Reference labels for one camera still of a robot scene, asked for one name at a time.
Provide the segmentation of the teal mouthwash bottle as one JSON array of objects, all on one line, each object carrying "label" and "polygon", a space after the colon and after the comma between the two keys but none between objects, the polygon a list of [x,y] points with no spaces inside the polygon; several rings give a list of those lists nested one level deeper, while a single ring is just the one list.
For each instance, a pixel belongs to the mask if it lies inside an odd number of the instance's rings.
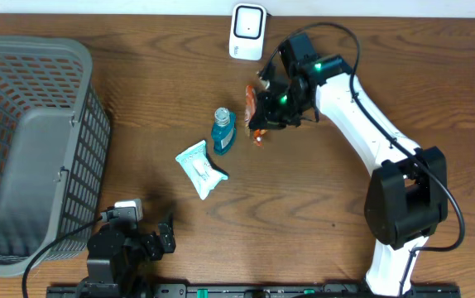
[{"label": "teal mouthwash bottle", "polygon": [[214,152],[226,154],[232,147],[236,137],[236,114],[227,108],[218,108],[214,113],[214,124],[211,137],[214,140]]}]

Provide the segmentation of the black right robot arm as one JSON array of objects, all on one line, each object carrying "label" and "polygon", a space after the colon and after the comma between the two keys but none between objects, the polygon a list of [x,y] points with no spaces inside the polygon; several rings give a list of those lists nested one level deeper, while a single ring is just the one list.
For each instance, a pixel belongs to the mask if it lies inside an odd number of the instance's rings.
[{"label": "black right robot arm", "polygon": [[320,56],[300,33],[278,46],[288,82],[273,79],[274,65],[260,78],[247,128],[254,132],[298,127],[304,112],[327,117],[344,135],[370,175],[364,216],[376,239],[365,276],[374,295],[414,293],[410,278],[417,250],[448,215],[446,194],[426,174],[446,180],[446,160],[437,147],[422,149],[401,133],[369,99],[341,55]]}]

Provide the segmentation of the pale green tissue pack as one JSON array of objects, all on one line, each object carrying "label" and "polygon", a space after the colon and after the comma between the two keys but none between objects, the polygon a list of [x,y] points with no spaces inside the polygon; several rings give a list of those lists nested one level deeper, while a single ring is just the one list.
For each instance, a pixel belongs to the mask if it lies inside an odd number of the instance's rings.
[{"label": "pale green tissue pack", "polygon": [[175,160],[194,185],[199,197],[205,200],[218,183],[227,180],[222,171],[215,170],[207,156],[206,141],[202,140],[181,152]]}]

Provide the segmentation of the red orange candy bar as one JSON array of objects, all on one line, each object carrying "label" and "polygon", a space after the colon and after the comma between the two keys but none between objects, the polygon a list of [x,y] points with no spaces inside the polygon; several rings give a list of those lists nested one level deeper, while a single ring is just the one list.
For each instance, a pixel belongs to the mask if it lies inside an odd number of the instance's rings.
[{"label": "red orange candy bar", "polygon": [[245,95],[246,95],[246,107],[245,107],[245,112],[244,112],[245,133],[251,140],[253,140],[253,143],[256,146],[262,147],[267,130],[266,129],[252,130],[249,127],[249,124],[252,120],[252,116],[256,112],[256,109],[257,109],[256,91],[251,85],[248,85],[246,87]]}]

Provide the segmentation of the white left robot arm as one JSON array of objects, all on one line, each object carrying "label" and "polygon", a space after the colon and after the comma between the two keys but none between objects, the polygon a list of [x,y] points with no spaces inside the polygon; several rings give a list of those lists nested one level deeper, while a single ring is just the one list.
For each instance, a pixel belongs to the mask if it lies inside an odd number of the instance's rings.
[{"label": "white left robot arm", "polygon": [[152,286],[140,266],[160,261],[176,248],[173,214],[159,223],[159,231],[142,233],[132,209],[109,210],[106,224],[88,241],[88,276],[77,286],[78,297],[153,297]]}]

